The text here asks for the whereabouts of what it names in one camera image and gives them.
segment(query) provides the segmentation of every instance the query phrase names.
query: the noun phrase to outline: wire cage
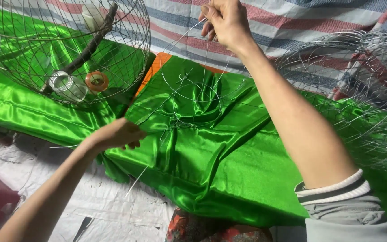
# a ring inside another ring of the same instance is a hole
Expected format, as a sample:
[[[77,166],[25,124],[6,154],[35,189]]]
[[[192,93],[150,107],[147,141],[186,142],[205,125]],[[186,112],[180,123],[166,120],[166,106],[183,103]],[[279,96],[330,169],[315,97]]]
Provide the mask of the wire cage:
[[[150,43],[142,0],[0,0],[0,71],[58,102],[92,104],[130,90]]]
[[[304,95],[328,97],[332,110],[323,108],[323,102],[316,108],[334,117],[349,150],[362,150],[362,157],[354,155],[358,164],[387,170],[387,30],[333,33],[275,63],[295,88],[309,91]],[[361,119],[367,122],[356,126]]]

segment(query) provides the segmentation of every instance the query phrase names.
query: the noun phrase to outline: sleeve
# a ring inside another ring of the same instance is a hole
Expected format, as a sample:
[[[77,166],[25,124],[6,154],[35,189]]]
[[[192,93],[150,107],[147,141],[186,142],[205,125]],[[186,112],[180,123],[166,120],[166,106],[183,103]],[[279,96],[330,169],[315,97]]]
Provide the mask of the sleeve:
[[[298,201],[307,209],[309,242],[387,242],[387,218],[379,198],[372,195],[362,169],[327,187],[295,187]]]

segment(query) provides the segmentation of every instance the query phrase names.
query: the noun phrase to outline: orange fabric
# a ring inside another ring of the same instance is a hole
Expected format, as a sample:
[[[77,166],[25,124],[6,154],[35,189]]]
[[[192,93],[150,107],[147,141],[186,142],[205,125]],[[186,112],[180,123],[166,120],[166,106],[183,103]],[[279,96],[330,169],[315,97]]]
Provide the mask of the orange fabric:
[[[141,83],[140,87],[138,88],[137,93],[135,94],[134,98],[140,93],[141,90],[146,86],[148,81],[152,78],[154,74],[156,74],[159,69],[172,57],[172,55],[161,52],[156,55],[155,60],[152,63],[152,66],[150,67],[149,71],[147,72],[146,76],[143,79],[143,82]],[[222,70],[219,70],[217,68],[213,68],[211,66],[206,66],[206,69],[209,71],[212,71],[213,73],[222,73]]]

